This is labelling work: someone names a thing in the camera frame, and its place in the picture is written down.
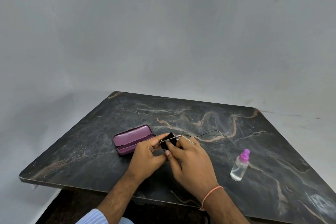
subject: person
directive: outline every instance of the person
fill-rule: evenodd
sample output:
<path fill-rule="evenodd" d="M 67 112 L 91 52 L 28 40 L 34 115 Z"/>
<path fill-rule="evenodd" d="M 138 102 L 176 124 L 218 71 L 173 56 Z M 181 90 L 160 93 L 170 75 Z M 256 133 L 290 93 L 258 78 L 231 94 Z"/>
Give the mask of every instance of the person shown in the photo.
<path fill-rule="evenodd" d="M 228 194 L 219 186 L 211 160 L 195 138 L 180 137 L 174 146 L 167 141 L 169 150 L 160 156 L 153 152 L 161 149 L 160 141 L 168 134 L 162 134 L 140 142 L 136 146 L 129 167 L 97 209 L 81 218 L 77 224 L 128 224 L 124 211 L 138 186 L 167 159 L 174 178 L 197 200 L 216 223 L 249 223 Z"/>

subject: wall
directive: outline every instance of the wall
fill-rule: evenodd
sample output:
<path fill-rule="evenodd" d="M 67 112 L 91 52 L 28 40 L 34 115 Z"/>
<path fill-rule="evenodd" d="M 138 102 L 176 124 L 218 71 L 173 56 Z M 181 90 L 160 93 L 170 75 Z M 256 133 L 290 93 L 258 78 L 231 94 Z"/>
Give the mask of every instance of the wall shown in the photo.
<path fill-rule="evenodd" d="M 0 215 L 19 172 L 114 90 L 247 105 L 336 190 L 336 0 L 0 0 Z"/>

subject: transparent spray bottle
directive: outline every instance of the transparent spray bottle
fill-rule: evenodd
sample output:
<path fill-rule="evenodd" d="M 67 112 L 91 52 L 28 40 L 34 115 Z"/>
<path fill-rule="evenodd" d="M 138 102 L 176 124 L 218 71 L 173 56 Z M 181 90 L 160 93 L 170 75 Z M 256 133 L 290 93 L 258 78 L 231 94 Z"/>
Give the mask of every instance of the transparent spray bottle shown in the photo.
<path fill-rule="evenodd" d="M 243 178 L 246 168 L 249 166 L 249 154 L 250 151 L 245 149 L 240 156 L 237 157 L 230 173 L 233 180 L 239 182 Z"/>

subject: table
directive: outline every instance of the table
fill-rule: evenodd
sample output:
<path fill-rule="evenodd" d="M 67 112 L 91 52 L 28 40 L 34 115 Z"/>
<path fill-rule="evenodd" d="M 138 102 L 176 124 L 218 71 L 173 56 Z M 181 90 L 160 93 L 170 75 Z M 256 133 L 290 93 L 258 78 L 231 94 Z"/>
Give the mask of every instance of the table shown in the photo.
<path fill-rule="evenodd" d="M 154 134 L 199 139 L 218 182 L 249 217 L 290 223 L 336 223 L 336 194 L 257 110 L 191 100 L 113 92 L 19 175 L 23 182 L 109 192 L 131 155 L 120 156 L 112 137 L 148 124 Z M 230 177 L 235 158 L 251 151 L 240 182 Z M 145 180 L 134 200 L 199 207 L 173 178 L 169 163 Z"/>

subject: wristband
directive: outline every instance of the wristband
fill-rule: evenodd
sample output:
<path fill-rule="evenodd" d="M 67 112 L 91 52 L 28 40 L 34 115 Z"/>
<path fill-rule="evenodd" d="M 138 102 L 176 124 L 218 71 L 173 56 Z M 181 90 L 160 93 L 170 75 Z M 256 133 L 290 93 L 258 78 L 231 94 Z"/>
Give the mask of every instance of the wristband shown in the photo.
<path fill-rule="evenodd" d="M 211 191 L 209 191 L 208 194 L 204 197 L 204 199 L 202 200 L 202 207 L 200 208 L 201 211 L 204 211 L 203 204 L 204 204 L 204 201 L 206 200 L 206 198 L 208 197 L 208 195 L 210 195 L 211 192 L 213 192 L 214 190 L 219 189 L 219 188 L 223 189 L 222 186 L 217 186 L 216 188 L 213 188 Z"/>

